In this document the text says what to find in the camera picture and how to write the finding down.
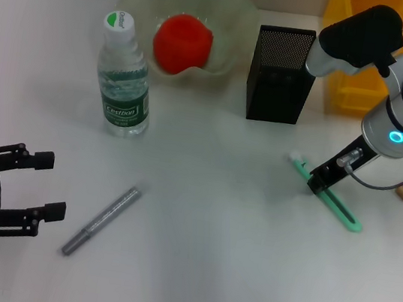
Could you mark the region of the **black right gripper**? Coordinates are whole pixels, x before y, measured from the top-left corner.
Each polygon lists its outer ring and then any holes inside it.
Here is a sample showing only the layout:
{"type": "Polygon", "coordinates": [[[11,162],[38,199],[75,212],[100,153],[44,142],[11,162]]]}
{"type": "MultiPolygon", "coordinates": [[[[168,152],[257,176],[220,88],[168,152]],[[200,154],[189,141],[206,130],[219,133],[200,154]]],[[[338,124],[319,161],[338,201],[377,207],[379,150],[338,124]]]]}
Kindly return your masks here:
{"type": "Polygon", "coordinates": [[[378,157],[378,154],[366,143],[364,137],[360,135],[337,155],[311,171],[308,187],[314,194],[320,194],[347,177],[347,171],[344,167],[338,166],[337,161],[354,150],[359,150],[361,154],[360,158],[351,165],[354,171],[378,157]]]}

